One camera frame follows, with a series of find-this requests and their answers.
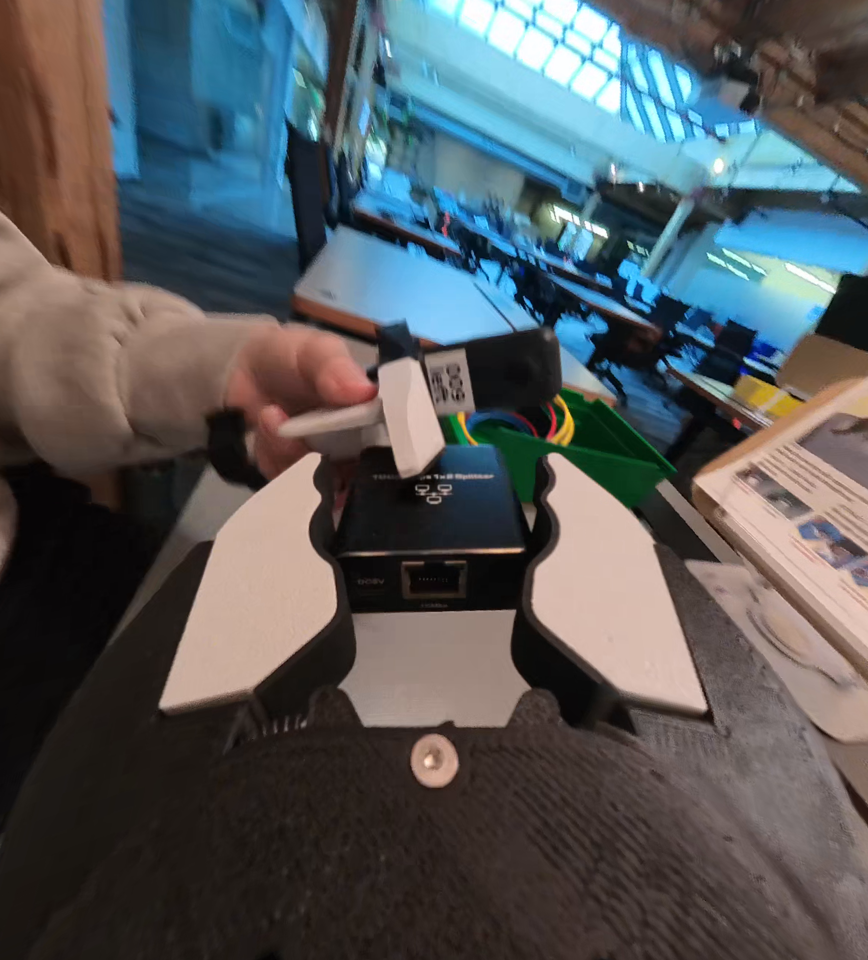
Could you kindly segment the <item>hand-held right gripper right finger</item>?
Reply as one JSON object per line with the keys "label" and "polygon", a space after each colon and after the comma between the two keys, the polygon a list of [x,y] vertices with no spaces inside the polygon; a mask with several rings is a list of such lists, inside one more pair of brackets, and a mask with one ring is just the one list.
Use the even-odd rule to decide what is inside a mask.
{"label": "hand-held right gripper right finger", "polygon": [[535,521],[516,610],[516,669],[563,721],[590,729],[630,710],[696,720],[704,688],[657,544],[563,455],[536,462]]}

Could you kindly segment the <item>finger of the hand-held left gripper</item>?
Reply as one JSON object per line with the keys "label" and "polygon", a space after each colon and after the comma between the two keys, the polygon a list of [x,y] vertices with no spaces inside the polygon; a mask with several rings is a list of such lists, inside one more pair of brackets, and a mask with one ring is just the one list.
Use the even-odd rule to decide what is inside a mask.
{"label": "finger of the hand-held left gripper", "polygon": [[425,474],[440,457],[445,442],[420,362],[380,365],[379,399],[398,475],[414,478]]}

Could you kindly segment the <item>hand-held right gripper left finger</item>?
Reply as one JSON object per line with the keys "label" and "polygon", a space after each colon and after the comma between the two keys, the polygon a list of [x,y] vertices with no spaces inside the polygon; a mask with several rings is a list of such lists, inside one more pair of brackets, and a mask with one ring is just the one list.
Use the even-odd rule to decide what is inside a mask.
{"label": "hand-held right gripper left finger", "polygon": [[334,475],[308,455],[255,493],[216,535],[166,679],[167,716],[246,706],[306,718],[354,666],[344,576],[331,554]]}

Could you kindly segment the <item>black ethernet splitter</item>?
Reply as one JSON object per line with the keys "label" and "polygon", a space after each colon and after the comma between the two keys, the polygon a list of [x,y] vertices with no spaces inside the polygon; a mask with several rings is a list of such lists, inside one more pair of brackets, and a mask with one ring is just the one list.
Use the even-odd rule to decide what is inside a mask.
{"label": "black ethernet splitter", "polygon": [[528,536],[495,446],[448,445],[408,479],[377,447],[361,457],[333,553],[356,614],[513,610]]}

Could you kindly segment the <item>person's left forearm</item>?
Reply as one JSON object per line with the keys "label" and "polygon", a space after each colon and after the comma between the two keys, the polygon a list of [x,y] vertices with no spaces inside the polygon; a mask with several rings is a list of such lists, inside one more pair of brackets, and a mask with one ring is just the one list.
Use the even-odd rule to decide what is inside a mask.
{"label": "person's left forearm", "polygon": [[0,211],[0,470],[93,474],[204,450],[241,353],[278,330],[62,270]]}

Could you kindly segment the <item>person's left hand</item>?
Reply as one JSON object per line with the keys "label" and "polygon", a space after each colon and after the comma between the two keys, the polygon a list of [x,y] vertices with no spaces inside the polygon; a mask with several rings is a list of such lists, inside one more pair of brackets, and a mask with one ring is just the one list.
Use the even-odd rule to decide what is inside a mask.
{"label": "person's left hand", "polygon": [[307,455],[305,444],[280,426],[311,411],[371,402],[375,384],[333,334],[262,321],[250,327],[224,385],[224,407],[239,410],[253,435],[259,473],[272,479]]}

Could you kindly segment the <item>wooden office desk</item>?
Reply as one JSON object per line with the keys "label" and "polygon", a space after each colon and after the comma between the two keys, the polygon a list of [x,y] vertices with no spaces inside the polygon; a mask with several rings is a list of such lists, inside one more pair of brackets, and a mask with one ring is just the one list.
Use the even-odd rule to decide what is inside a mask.
{"label": "wooden office desk", "polygon": [[465,271],[346,226],[332,233],[296,283],[292,308],[370,341],[379,329],[401,322],[434,345],[536,326],[517,304]]}

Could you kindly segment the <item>green plastic bin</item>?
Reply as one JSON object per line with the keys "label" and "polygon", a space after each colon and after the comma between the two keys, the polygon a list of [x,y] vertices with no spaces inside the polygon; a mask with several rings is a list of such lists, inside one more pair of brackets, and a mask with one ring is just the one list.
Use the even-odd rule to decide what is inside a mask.
{"label": "green plastic bin", "polygon": [[452,414],[441,421],[441,429],[451,445],[497,448],[522,502],[534,498],[536,462],[553,453],[630,509],[676,472],[607,403],[569,389],[540,406]]}

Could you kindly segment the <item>black office chair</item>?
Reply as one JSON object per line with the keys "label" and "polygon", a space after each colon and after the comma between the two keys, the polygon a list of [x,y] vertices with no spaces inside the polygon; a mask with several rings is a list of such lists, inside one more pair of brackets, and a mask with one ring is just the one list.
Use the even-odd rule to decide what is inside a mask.
{"label": "black office chair", "polygon": [[299,270],[304,274],[328,243],[330,192],[329,150],[287,122],[285,173],[291,187]]}

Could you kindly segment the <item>yellow plastic bin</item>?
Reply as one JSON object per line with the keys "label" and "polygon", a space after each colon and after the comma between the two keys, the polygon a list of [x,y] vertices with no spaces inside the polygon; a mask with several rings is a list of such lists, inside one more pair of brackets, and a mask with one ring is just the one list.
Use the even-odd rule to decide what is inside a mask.
{"label": "yellow plastic bin", "polygon": [[740,376],[731,391],[731,398],[764,418],[779,420],[796,411],[803,401],[767,381],[749,374]]}

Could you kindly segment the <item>black monitor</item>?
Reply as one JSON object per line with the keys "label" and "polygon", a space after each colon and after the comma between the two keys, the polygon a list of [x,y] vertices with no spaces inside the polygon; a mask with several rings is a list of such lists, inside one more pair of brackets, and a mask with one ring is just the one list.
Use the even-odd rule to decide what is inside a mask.
{"label": "black monitor", "polygon": [[868,275],[840,276],[813,332],[868,354]]}

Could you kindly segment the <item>wooden post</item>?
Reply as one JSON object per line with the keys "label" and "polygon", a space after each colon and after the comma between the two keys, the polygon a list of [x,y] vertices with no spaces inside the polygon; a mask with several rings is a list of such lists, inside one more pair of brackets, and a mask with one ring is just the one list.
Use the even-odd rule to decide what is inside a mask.
{"label": "wooden post", "polygon": [[0,1],[0,210],[51,263],[123,275],[99,1]]}

